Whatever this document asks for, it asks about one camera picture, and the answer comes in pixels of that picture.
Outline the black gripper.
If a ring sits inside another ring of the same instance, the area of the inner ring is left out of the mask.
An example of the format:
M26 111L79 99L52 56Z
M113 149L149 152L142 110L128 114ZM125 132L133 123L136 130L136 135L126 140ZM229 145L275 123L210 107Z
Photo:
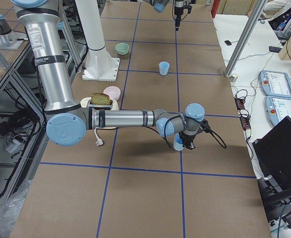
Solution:
M187 147L189 150L196 148L194 144L194 139L197 135L195 131L182 131L179 133L181 139L183 140L183 147Z
M190 0L174 0L173 1L173 19L175 20L175 30L178 31L180 27L180 21L184 11L187 10L186 15L191 13L192 6Z

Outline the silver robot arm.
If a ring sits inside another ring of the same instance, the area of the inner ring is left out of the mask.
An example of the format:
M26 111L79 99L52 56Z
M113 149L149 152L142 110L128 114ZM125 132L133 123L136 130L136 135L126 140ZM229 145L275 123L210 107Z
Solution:
M189 104L183 113L165 110L105 110L82 107L73 96L57 25L62 2L59 0L15 0L18 20L25 26L44 87L48 119L46 133L61 146L80 142L87 130L105 127L155 126L161 137L174 136L174 148L194 149L197 134L209 130L205 110Z
M169 0L145 0L158 13L162 13L169 3ZM179 30L181 22L192 11L191 2L187 0L172 1L172 18L175 22L175 31Z

